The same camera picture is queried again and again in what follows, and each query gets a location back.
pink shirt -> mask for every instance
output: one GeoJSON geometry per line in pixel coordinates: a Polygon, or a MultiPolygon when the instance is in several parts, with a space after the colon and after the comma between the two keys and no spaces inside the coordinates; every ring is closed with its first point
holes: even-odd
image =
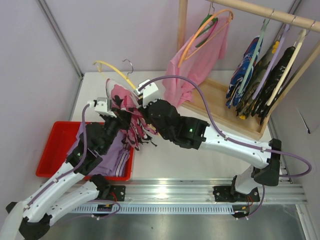
{"type": "MultiPolygon", "coordinates": [[[[228,17],[222,16],[206,33],[198,36],[188,50],[188,54],[192,54],[197,45],[206,38],[214,35],[228,22],[228,17]]],[[[208,43],[203,45],[194,55],[187,60],[184,60],[181,67],[178,67],[179,60],[190,42],[192,36],[183,45],[183,47],[176,53],[168,64],[166,75],[180,75],[193,80],[197,85],[202,83],[209,75],[218,59],[223,59],[227,50],[227,36],[229,25],[224,27],[215,37],[208,43]]],[[[191,90],[194,88],[190,83],[178,79],[168,78],[162,81],[165,87],[164,99],[174,105],[180,106],[184,101],[192,101],[191,90]]]]}

gray floor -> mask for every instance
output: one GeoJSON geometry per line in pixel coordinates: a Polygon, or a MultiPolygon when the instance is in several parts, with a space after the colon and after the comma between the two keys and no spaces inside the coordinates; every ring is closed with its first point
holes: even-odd
{"type": "Polygon", "coordinates": [[[68,223],[69,214],[44,240],[304,240],[294,205],[263,206],[247,220],[230,215],[118,214],[96,221],[90,217],[68,223]]]}

clothing rack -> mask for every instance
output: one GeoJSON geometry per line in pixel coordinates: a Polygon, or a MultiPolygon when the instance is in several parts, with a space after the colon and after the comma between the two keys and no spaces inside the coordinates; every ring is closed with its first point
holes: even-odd
{"type": "MultiPolygon", "coordinates": [[[[269,18],[281,23],[290,24],[306,29],[307,32],[313,31],[320,33],[320,22],[305,17],[292,15],[286,12],[278,11],[269,7],[260,6],[257,4],[249,3],[242,0],[206,0],[219,5],[223,5],[229,8],[237,9],[250,14],[258,15],[264,18],[269,18]]],[[[178,15],[178,36],[177,36],[177,50],[179,50],[185,44],[185,33],[187,23],[187,8],[188,0],[179,0],[179,15],[178,15]]],[[[268,116],[265,118],[263,125],[259,125],[259,119],[257,116],[250,117],[246,120],[239,119],[235,112],[228,109],[226,103],[226,92],[228,86],[225,86],[218,81],[207,78],[200,84],[200,88],[204,91],[206,99],[208,101],[211,114],[215,120],[231,129],[234,129],[244,135],[259,140],[268,124],[269,117],[275,108],[279,105],[282,99],[286,96],[293,85],[303,75],[305,70],[311,65],[311,63],[320,54],[320,41],[314,46],[310,54],[305,58],[299,68],[292,75],[288,86],[283,91],[281,96],[273,104],[269,111],[268,116]]],[[[200,98],[200,95],[193,91],[194,102],[185,102],[183,106],[198,112],[201,115],[207,116],[204,104],[200,98]]]]}

white wall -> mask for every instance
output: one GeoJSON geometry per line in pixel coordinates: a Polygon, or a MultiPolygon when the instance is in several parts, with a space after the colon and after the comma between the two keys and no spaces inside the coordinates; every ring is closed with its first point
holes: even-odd
{"type": "MultiPolygon", "coordinates": [[[[287,12],[294,0],[247,0],[287,12]]],[[[105,60],[120,70],[162,71],[177,50],[179,0],[47,0],[83,72],[96,72],[95,60],[105,60]]],[[[186,40],[196,32],[207,16],[210,3],[189,0],[186,40]]],[[[215,11],[225,7],[214,4],[215,11]]],[[[216,70],[234,70],[252,39],[257,36],[263,18],[234,10],[228,50],[216,70]]],[[[281,23],[270,21],[262,52],[272,43],[281,23]]]]}
{"type": "Polygon", "coordinates": [[[35,0],[0,1],[0,227],[11,201],[38,187],[55,121],[68,120],[79,79],[35,0]]]}
{"type": "MultiPolygon", "coordinates": [[[[298,15],[310,19],[320,20],[320,2],[318,0],[305,0],[298,15]]],[[[292,27],[286,39],[286,47],[292,45],[300,29],[292,27]]],[[[320,34],[310,32],[300,50],[294,69],[304,60],[313,46],[320,40],[320,34]]],[[[313,170],[304,177],[294,179],[302,183],[308,198],[311,214],[320,226],[320,57],[302,75],[296,85],[280,103],[272,114],[276,130],[282,140],[283,149],[295,153],[311,161],[313,170]],[[311,134],[307,133],[303,116],[311,134]]],[[[306,169],[305,165],[295,159],[286,158],[290,173],[300,173],[306,169]]]]}

wooden pole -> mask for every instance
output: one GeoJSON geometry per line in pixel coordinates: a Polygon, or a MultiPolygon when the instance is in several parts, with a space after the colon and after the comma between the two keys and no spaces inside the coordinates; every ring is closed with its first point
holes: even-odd
{"type": "Polygon", "coordinates": [[[273,12],[272,8],[260,6],[260,5],[242,1],[242,0],[207,0],[207,1],[320,33],[320,22],[319,21],[315,22],[312,19],[304,18],[301,16],[295,17],[292,14],[289,14],[283,11],[278,11],[278,10],[275,10],[273,12]]]}
{"type": "Polygon", "coordinates": [[[284,99],[284,97],[287,95],[289,90],[295,85],[295,83],[299,80],[299,78],[304,74],[304,72],[307,70],[307,68],[312,64],[312,62],[316,59],[316,57],[320,54],[320,41],[314,46],[314,48],[311,50],[308,57],[305,58],[305,60],[301,63],[299,68],[295,71],[295,73],[292,75],[290,79],[290,83],[288,86],[283,90],[282,94],[279,96],[279,98],[275,101],[273,106],[271,107],[268,115],[270,115],[275,108],[279,105],[279,103],[284,99]]]}
{"type": "Polygon", "coordinates": [[[185,44],[188,0],[179,0],[177,50],[185,44]]]}

